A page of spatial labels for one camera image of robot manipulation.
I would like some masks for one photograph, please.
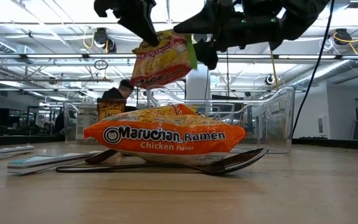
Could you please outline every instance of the white wall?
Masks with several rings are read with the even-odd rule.
[[[296,114],[299,111],[304,96],[304,93],[295,94],[294,124]],[[325,126],[326,129],[324,130],[324,134],[321,134],[319,133],[318,119],[324,116],[326,119],[323,126]],[[309,95],[303,105],[293,137],[326,137],[328,139],[331,137],[326,82],[321,82],[318,86],[310,88]]]
[[[328,106],[331,139],[349,139],[356,120],[358,86],[328,86]]]
[[[39,106],[39,100],[29,95],[8,92],[8,97],[0,95],[0,108],[27,111],[28,106]]]

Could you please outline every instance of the desk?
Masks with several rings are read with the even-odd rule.
[[[39,154],[103,149],[34,146]],[[294,146],[226,177],[186,169],[18,177],[6,164],[0,224],[358,223],[358,150]]]

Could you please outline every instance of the ceiling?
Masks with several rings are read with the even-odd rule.
[[[0,40],[6,43],[21,44],[28,46],[37,54],[100,54],[103,51],[96,46],[87,48],[91,44],[92,33],[97,27],[108,28],[109,36],[117,45],[117,52],[130,54],[132,49],[140,44],[140,39],[117,24],[117,19],[108,13],[108,18],[99,18],[93,10],[94,0],[23,0],[22,6],[19,0],[0,0]],[[175,24],[198,13],[204,4],[204,0],[155,0],[157,5],[152,10],[152,20],[155,29],[171,29]],[[316,55],[327,24],[327,10],[319,16],[319,19],[296,41],[284,41],[274,51],[274,54],[302,54]],[[346,28],[353,39],[358,39],[358,8],[348,7],[334,13],[331,22],[330,34],[335,29]],[[353,54],[349,45],[329,45],[324,54]],[[232,47],[229,54],[269,54],[268,43],[248,45],[244,50]],[[133,70],[133,59],[117,59],[109,61],[109,68],[99,74],[98,78],[104,76],[111,79],[112,83],[82,82],[86,88],[111,88],[117,85],[122,78],[131,77]],[[27,74],[32,78],[57,77],[62,79],[87,79],[96,73],[96,69],[79,60],[62,60],[62,62],[76,63],[75,66],[41,66],[46,61],[40,60],[39,66],[28,68]],[[313,63],[299,64],[299,62],[276,63],[275,69],[282,83],[289,82],[303,72],[313,68]],[[25,74],[24,66],[5,66],[16,74]],[[211,74],[219,77],[217,87],[226,86],[226,77],[229,74],[229,83],[232,88],[265,88],[265,77],[273,73],[271,63],[244,63],[230,62],[229,70],[227,63],[220,62]],[[174,83],[169,87],[180,90],[182,83]]]

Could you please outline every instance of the person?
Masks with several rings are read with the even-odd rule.
[[[126,100],[134,91],[134,86],[129,80],[121,80],[118,88],[111,88],[103,93],[102,99]]]

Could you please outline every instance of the ramen package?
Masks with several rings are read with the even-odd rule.
[[[85,130],[110,149],[154,162],[208,165],[224,159],[246,132],[171,105],[112,115]]]
[[[99,121],[125,111],[126,100],[98,98]]]
[[[146,41],[134,49],[136,62],[131,82],[138,87],[166,85],[197,69],[197,58],[191,35],[172,30],[157,33],[160,44],[153,47]]]

